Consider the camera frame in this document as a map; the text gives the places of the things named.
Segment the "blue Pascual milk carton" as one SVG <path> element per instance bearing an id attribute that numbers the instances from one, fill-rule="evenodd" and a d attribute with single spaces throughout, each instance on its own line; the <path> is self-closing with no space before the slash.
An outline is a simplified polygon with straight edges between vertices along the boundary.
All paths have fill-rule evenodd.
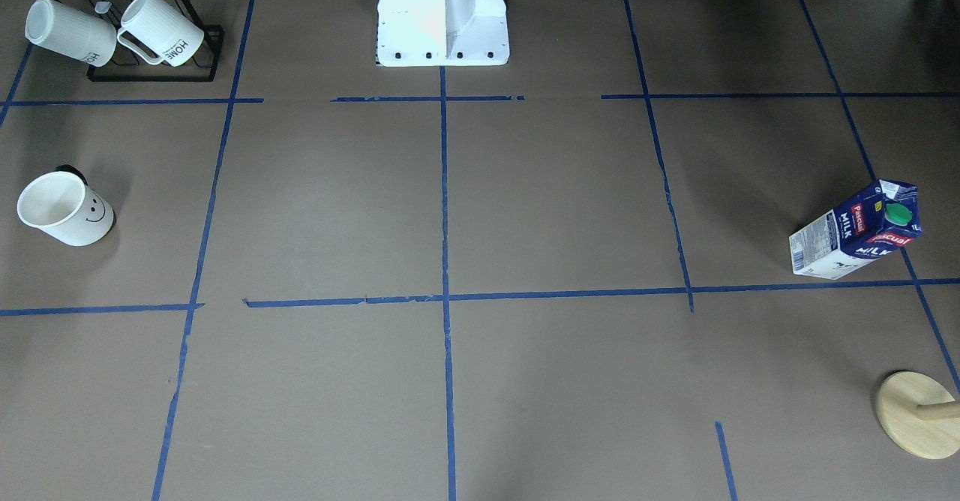
<path id="1" fill-rule="evenodd" d="M 919 188 L 875 180 L 789 237 L 795 275 L 836 281 L 923 234 Z"/>

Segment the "white smiley face mug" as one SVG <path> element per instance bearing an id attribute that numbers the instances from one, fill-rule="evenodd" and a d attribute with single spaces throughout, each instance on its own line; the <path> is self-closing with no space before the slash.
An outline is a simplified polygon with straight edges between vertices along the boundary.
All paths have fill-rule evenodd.
<path id="1" fill-rule="evenodd" d="M 86 247 L 105 238 L 116 223 L 113 207 L 71 165 L 57 166 L 21 191 L 18 218 L 69 247 Z"/>

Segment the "white ribbed HOME mug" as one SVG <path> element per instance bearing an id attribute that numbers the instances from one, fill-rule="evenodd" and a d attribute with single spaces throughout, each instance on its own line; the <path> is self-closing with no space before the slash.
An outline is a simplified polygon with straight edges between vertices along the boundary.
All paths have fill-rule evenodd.
<path id="1" fill-rule="evenodd" d="M 205 32 L 164 0 L 134 0 L 121 16 L 116 42 L 150 65 L 178 67 L 202 46 Z"/>

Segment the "wooden mug tree stand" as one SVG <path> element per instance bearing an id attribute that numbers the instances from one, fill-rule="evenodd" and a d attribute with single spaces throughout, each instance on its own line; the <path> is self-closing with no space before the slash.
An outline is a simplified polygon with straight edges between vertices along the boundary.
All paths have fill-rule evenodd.
<path id="1" fill-rule="evenodd" d="M 874 411 L 889 439 L 915 457 L 940 460 L 958 452 L 959 402 L 925 374 L 890 374 L 875 394 Z"/>

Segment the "white pedestal column base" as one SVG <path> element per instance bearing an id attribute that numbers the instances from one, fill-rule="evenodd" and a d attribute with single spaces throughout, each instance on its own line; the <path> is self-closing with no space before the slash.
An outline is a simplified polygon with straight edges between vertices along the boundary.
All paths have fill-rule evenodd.
<path id="1" fill-rule="evenodd" d="M 378 0 L 376 9 L 375 60 L 382 67 L 509 62 L 506 0 Z"/>

